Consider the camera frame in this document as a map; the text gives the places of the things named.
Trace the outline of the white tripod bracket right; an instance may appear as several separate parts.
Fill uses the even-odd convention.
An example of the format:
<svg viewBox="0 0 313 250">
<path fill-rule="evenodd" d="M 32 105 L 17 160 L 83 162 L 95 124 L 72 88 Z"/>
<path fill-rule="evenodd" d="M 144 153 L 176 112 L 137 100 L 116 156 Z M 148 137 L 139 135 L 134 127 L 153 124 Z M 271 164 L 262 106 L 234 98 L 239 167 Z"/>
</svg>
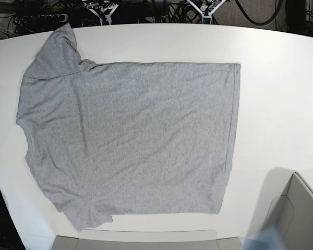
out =
<svg viewBox="0 0 313 250">
<path fill-rule="evenodd" d="M 213 24 L 215 12 L 226 2 L 226 0 L 199 0 L 199 1 L 186 1 L 200 16 L 200 23 Z"/>
</svg>

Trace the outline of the beige chair back bottom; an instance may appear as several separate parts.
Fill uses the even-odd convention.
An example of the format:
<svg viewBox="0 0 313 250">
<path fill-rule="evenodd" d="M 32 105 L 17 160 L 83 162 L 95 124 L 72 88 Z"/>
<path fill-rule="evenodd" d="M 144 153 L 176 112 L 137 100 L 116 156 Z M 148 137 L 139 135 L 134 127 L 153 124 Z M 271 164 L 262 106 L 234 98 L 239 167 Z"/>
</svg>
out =
<svg viewBox="0 0 313 250">
<path fill-rule="evenodd" d="M 58 235 L 52 249 L 243 249 L 238 237 L 217 238 L 214 230 L 130 232 L 83 230 L 78 237 Z"/>
</svg>

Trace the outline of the white tripod bracket left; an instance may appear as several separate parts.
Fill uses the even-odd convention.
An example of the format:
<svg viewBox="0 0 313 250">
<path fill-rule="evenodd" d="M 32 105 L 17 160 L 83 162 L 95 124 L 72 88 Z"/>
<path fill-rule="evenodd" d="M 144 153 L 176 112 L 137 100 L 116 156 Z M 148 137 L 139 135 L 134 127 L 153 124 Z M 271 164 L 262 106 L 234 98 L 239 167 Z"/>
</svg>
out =
<svg viewBox="0 0 313 250">
<path fill-rule="evenodd" d="M 112 14 L 123 3 L 121 0 L 82 0 L 87 10 L 99 18 L 100 24 L 111 25 Z"/>
</svg>

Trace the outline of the white tripod bracket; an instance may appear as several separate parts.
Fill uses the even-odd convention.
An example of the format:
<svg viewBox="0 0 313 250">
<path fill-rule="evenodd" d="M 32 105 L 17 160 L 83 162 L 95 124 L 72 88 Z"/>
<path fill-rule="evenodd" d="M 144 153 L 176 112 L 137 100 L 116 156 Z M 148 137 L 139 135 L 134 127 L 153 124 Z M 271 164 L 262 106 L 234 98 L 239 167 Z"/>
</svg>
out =
<svg viewBox="0 0 313 250">
<path fill-rule="evenodd" d="M 215 12 L 226 2 L 226 0 L 199 0 L 199 1 L 186 1 L 200 16 L 200 23 L 213 24 Z"/>
<path fill-rule="evenodd" d="M 112 14 L 123 3 L 121 0 L 82 0 L 87 10 L 99 18 L 100 24 L 111 25 Z"/>
</svg>

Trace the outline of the black power strip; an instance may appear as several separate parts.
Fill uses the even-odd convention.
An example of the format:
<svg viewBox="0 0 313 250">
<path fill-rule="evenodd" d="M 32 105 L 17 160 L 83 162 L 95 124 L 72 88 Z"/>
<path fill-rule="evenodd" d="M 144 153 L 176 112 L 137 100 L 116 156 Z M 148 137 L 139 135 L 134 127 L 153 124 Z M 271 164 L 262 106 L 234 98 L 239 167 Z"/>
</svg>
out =
<svg viewBox="0 0 313 250">
<path fill-rule="evenodd" d="M 28 21 L 38 21 L 45 23 L 65 23 L 68 21 L 67 14 L 45 14 L 36 16 L 24 16 L 23 18 Z"/>
</svg>

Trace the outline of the grey T-shirt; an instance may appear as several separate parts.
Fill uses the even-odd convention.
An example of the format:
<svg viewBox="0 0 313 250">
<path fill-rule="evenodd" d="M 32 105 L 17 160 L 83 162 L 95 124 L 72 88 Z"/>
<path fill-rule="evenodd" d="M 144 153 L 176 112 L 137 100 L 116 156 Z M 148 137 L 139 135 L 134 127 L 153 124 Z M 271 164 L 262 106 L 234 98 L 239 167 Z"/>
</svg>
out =
<svg viewBox="0 0 313 250">
<path fill-rule="evenodd" d="M 23 75 L 16 123 L 39 189 L 81 231 L 114 215 L 218 214 L 240 64 L 81 59 L 69 24 Z"/>
</svg>

